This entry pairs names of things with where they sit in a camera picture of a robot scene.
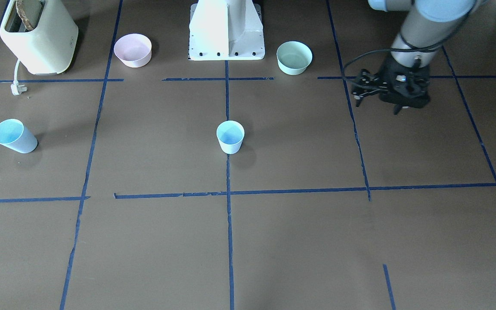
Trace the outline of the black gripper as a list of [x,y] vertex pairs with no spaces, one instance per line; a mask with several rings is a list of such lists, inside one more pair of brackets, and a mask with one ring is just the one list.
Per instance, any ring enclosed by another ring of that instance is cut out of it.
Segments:
[[378,95],[381,101],[394,105],[393,114],[397,115],[406,107],[421,109],[429,104],[429,84],[429,65],[421,67],[421,60],[414,59],[412,65],[406,67],[387,56],[377,73],[366,69],[360,71],[351,94],[356,107],[360,107],[365,97]]

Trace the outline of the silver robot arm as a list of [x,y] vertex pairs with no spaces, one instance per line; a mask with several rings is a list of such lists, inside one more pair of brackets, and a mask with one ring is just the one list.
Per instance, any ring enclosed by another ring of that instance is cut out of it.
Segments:
[[364,98],[378,96],[402,109],[421,109],[430,102],[430,63],[443,44],[466,23],[482,0],[370,0],[369,6],[384,12],[408,12],[388,49],[380,69],[362,69],[351,82],[351,94],[360,106]]

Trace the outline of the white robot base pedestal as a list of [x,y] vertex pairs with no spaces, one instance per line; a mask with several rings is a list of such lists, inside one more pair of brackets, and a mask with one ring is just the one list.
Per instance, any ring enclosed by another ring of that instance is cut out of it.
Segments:
[[251,0],[199,0],[190,7],[191,61],[264,58],[261,7]]

